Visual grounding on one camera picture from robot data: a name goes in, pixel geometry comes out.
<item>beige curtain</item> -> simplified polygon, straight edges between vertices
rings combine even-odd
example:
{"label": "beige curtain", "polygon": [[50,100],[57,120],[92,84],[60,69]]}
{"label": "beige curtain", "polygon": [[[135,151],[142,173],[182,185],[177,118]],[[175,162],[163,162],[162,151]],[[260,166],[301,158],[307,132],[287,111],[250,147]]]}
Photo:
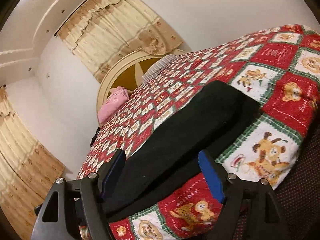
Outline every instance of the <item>beige curtain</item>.
{"label": "beige curtain", "polygon": [[23,240],[32,233],[33,208],[44,201],[64,168],[23,125],[1,87],[0,206]]}
{"label": "beige curtain", "polygon": [[183,42],[140,0],[88,0],[58,35],[99,83],[110,67],[135,50],[163,55]]}

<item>folded pink cloth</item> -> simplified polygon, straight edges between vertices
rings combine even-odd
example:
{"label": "folded pink cloth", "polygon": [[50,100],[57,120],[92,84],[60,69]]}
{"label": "folded pink cloth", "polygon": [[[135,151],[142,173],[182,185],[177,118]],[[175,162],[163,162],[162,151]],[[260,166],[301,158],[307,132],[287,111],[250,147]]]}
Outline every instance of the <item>folded pink cloth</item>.
{"label": "folded pink cloth", "polygon": [[128,99],[127,90],[124,87],[117,87],[98,111],[99,123],[104,125]]}

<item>headboard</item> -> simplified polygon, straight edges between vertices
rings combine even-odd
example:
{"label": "headboard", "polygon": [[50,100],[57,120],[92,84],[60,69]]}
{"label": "headboard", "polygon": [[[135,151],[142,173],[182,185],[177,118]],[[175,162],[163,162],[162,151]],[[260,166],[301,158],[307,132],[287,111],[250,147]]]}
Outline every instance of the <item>headboard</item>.
{"label": "headboard", "polygon": [[[175,49],[170,54],[181,55],[185,54],[185,52],[181,49]],[[97,112],[117,86],[125,87],[128,93],[131,94],[141,85],[142,76],[146,71],[164,56],[150,55],[144,51],[137,50],[119,60],[101,82],[97,98]]]}

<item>red patchwork quilt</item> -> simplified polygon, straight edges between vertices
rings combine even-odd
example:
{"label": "red patchwork quilt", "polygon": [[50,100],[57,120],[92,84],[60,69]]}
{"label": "red patchwork quilt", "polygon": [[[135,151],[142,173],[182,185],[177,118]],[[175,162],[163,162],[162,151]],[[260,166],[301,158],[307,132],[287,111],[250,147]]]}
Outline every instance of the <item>red patchwork quilt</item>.
{"label": "red patchwork quilt", "polygon": [[[127,158],[135,154],[204,85],[221,80],[258,101],[263,115],[216,162],[241,179],[266,178],[276,188],[296,162],[312,122],[319,78],[320,35],[302,25],[258,31],[178,56],[138,87],[102,128],[78,178],[97,171],[117,148]],[[119,240],[182,239],[211,229],[220,210],[200,173],[164,200],[110,227]],[[89,237],[86,228],[81,234]]]}

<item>teddy bear print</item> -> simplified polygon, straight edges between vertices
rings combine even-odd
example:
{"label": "teddy bear print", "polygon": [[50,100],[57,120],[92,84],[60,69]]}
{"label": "teddy bear print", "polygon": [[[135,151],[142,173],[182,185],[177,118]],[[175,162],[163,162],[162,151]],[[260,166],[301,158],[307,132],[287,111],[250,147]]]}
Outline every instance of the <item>teddy bear print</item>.
{"label": "teddy bear print", "polygon": [[302,90],[295,82],[289,82],[284,85],[283,101],[299,101],[301,99]]}
{"label": "teddy bear print", "polygon": [[199,201],[195,205],[195,210],[197,212],[201,213],[201,220],[202,221],[214,222],[217,220],[217,215],[208,208],[207,201],[204,201],[204,200]]}
{"label": "teddy bear print", "polygon": [[211,225],[211,222],[207,220],[214,220],[214,213],[208,209],[208,203],[206,201],[199,201],[195,205],[195,210],[201,213],[201,219],[203,221],[199,221],[197,217],[192,213],[191,208],[193,207],[193,203],[185,204],[181,207],[175,208],[174,211],[170,210],[170,214],[175,218],[183,219],[188,226],[181,227],[184,231],[192,231],[194,225]]}
{"label": "teddy bear print", "polygon": [[302,60],[302,65],[313,73],[320,73],[320,57],[306,57]]}
{"label": "teddy bear print", "polygon": [[116,231],[118,233],[118,236],[125,236],[125,233],[126,233],[125,227],[118,227]]}

